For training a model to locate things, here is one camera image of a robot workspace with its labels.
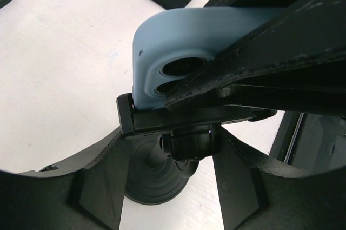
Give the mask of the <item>blue case smartphone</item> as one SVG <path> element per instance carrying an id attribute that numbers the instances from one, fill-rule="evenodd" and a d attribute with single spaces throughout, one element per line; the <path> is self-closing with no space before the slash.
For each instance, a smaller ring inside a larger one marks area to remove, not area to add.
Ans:
<path id="1" fill-rule="evenodd" d="M 148 18 L 137 28 L 132 43 L 135 108 L 162 108 L 166 96 L 157 87 L 188 75 L 168 75 L 163 71 L 165 65 L 194 57 L 211 61 L 282 11 L 283 8 L 179 8 Z"/>

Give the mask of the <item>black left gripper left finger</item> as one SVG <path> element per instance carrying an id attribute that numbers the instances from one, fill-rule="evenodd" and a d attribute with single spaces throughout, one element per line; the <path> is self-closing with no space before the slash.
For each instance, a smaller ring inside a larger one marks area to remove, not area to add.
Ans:
<path id="1" fill-rule="evenodd" d="M 1 229 L 119 229 L 130 142 L 104 139 L 35 172 L 1 172 Z"/>

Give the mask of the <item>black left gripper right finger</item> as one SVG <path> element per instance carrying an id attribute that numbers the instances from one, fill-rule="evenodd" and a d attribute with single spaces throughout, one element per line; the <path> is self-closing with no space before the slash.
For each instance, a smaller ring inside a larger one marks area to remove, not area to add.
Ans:
<path id="1" fill-rule="evenodd" d="M 214 155 L 225 229 L 345 229 L 345 168 L 314 174 L 216 127 Z"/>

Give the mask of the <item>black round base phone stand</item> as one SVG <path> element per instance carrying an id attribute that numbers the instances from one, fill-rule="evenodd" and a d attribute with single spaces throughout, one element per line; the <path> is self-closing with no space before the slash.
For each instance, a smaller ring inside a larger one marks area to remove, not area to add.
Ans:
<path id="1" fill-rule="evenodd" d="M 140 111 L 131 93 L 117 98 L 117 109 L 122 137 L 131 143 L 125 196 L 143 205 L 168 202 L 184 189 L 199 162 L 220 151 L 220 125 L 261 121 L 277 113 L 237 106 Z"/>

